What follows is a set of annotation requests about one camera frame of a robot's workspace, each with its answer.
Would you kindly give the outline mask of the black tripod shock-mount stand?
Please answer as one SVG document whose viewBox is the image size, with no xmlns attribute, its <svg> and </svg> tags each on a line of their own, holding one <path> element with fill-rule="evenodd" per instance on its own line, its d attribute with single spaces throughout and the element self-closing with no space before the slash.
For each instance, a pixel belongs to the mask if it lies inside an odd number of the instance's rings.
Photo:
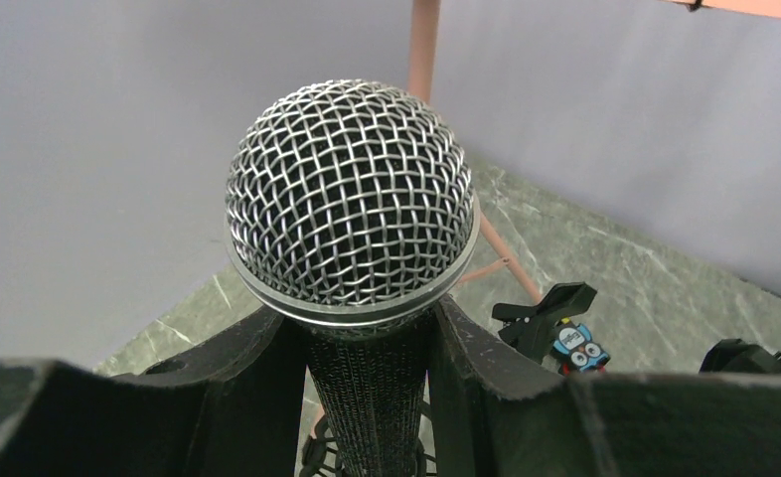
<svg viewBox="0 0 781 477">
<path fill-rule="evenodd" d="M 339 456 L 337 440 L 332 433 L 325 412 L 319 417 L 302 444 L 297 459 L 298 476 L 346 476 L 344 461 Z M 437 462 L 433 450 L 429 450 L 418 438 L 415 453 L 415 476 L 437 476 Z"/>
</svg>

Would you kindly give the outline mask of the black glitter microphone silver head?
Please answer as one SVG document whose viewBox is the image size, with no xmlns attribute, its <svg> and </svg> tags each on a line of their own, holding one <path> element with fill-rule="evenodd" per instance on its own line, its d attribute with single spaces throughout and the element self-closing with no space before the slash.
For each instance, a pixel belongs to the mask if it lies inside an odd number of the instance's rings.
<svg viewBox="0 0 781 477">
<path fill-rule="evenodd" d="M 415 476 L 435 306 L 480 225 L 454 133 L 392 85 L 305 85 L 247 130 L 225 207 L 245 286 L 303 331 L 346 476 Z"/>
</svg>

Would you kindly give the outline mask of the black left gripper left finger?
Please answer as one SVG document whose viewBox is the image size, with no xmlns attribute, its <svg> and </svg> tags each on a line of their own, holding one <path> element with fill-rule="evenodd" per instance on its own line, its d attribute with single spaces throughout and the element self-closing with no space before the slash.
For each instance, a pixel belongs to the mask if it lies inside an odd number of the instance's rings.
<svg viewBox="0 0 781 477">
<path fill-rule="evenodd" d="M 0 476 L 289 476 L 299 336 L 260 308 L 139 375 L 0 358 Z"/>
</svg>

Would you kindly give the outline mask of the black round-base stand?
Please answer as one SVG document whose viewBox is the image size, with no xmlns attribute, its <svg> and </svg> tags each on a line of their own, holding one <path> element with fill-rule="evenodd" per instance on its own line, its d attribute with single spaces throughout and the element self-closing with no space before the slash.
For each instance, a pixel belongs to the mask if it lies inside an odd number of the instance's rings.
<svg viewBox="0 0 781 477">
<path fill-rule="evenodd" d="M 492 318 L 503 322 L 498 336 L 506 344 L 541 365 L 553 350 L 555 327 L 587 312 L 596 294 L 585 282 L 558 283 L 537 305 L 496 303 Z"/>
</svg>

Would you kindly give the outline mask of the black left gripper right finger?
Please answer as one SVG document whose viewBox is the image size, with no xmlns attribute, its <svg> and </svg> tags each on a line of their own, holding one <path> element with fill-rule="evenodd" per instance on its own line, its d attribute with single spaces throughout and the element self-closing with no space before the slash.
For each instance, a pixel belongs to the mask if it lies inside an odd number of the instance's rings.
<svg viewBox="0 0 781 477">
<path fill-rule="evenodd" d="M 435 306 L 441 476 L 781 476 L 781 376 L 544 369 Z"/>
</svg>

